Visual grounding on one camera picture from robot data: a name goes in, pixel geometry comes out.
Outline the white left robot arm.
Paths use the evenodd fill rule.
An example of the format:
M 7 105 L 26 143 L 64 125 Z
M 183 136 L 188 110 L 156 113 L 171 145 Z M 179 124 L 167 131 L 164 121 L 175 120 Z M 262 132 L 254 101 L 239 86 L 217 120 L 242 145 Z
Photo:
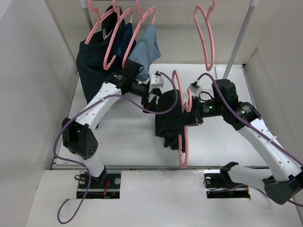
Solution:
M 107 169 L 97 154 L 98 141 L 94 132 L 106 112 L 124 97 L 126 93 L 136 95 L 142 99 L 138 106 L 147 113 L 155 113 L 153 106 L 156 99 L 150 95 L 160 95 L 163 87 L 163 77 L 156 72 L 149 81 L 140 82 L 136 77 L 140 65 L 127 61 L 124 69 L 112 72 L 99 91 L 87 106 L 72 119 L 66 118 L 62 122 L 62 144 L 76 158 L 77 163 L 86 169 L 89 181 L 94 187 L 102 187 L 106 182 Z

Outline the black trousers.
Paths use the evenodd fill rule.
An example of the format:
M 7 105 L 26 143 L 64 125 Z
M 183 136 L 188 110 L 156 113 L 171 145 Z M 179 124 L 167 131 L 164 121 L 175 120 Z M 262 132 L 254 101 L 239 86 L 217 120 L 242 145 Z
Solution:
M 175 94 L 174 90 L 169 90 L 162 93 L 158 99 L 159 111 L 168 110 L 175 103 L 175 98 L 178 99 L 174 108 L 166 114 L 155 115 L 155 136 L 164 138 L 164 147 L 170 147 L 172 150 L 179 149 L 178 136 L 182 136 L 182 152 L 185 152 L 185 126 L 189 122 L 189 113 L 182 110 L 180 100 L 180 92 Z

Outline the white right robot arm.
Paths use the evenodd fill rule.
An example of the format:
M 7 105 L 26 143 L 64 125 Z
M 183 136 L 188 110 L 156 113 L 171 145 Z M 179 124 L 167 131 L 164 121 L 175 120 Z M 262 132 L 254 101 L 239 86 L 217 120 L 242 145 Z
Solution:
M 213 98 L 191 99 L 186 110 L 192 125 L 202 124 L 205 118 L 221 116 L 252 147 L 267 164 L 265 170 L 248 168 L 230 162 L 220 169 L 219 181 L 224 187 L 244 184 L 265 193 L 277 204 L 285 204 L 303 188 L 303 165 L 286 153 L 276 137 L 268 130 L 256 108 L 238 100 L 235 84 L 228 79 L 212 83 Z

